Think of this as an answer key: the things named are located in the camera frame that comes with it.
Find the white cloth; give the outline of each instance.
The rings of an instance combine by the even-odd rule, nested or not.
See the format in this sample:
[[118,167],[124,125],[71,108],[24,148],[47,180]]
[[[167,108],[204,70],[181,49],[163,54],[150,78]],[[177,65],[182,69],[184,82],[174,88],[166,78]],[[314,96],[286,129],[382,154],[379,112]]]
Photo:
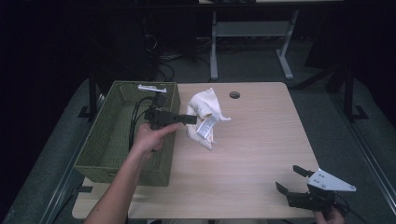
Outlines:
[[213,129],[210,130],[207,138],[203,138],[197,133],[199,126],[211,115],[218,117],[220,120],[230,120],[230,118],[222,116],[218,96],[215,94],[215,91],[210,88],[207,91],[201,91],[193,95],[187,105],[187,114],[198,116],[197,124],[186,125],[187,136],[207,149],[212,150],[212,143],[214,142]]

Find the woven basket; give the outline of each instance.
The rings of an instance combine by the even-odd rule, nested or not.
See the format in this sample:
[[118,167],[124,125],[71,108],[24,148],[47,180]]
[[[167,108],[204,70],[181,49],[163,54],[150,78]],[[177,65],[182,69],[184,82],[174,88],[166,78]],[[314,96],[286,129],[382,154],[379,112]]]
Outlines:
[[[153,91],[139,90],[139,84],[156,86],[158,89],[166,88],[166,103],[163,109],[178,114],[180,97],[176,83],[115,81],[74,165],[92,182],[110,183],[128,154],[134,105],[143,97],[155,95]],[[138,115],[150,105],[151,101],[144,101],[139,107]],[[136,124],[136,129],[143,122],[145,121],[141,118]],[[153,153],[148,160],[138,185],[168,186],[174,144],[175,133],[166,135],[163,149]]]

